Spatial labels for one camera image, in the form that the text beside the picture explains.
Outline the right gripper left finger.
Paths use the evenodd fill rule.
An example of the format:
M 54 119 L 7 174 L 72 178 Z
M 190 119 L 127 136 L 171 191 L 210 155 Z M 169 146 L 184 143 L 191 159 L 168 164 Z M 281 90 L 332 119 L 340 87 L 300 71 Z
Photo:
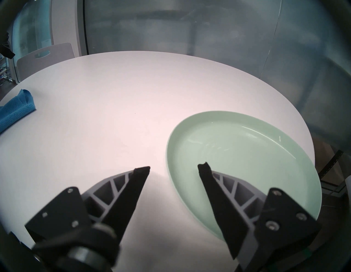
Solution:
M 83 194 L 77 187 L 68 187 L 37 212 L 25 228 L 38 243 L 75 228 L 102 223 L 114 230 L 117 243 L 120 243 L 150 169 L 145 166 L 113 175 Z

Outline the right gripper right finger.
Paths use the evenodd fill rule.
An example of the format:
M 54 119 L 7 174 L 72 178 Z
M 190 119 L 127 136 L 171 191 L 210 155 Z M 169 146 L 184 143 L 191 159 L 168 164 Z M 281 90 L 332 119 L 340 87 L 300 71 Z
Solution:
M 199 164 L 198 172 L 236 270 L 262 270 L 307 249 L 322 225 L 282 189 L 267 194 Z

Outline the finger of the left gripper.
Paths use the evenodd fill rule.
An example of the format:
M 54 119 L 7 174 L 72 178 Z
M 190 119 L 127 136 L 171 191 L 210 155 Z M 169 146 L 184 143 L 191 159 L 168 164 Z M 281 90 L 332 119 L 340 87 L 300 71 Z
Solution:
M 0 45 L 0 54 L 8 59 L 13 59 L 15 54 L 5 45 Z

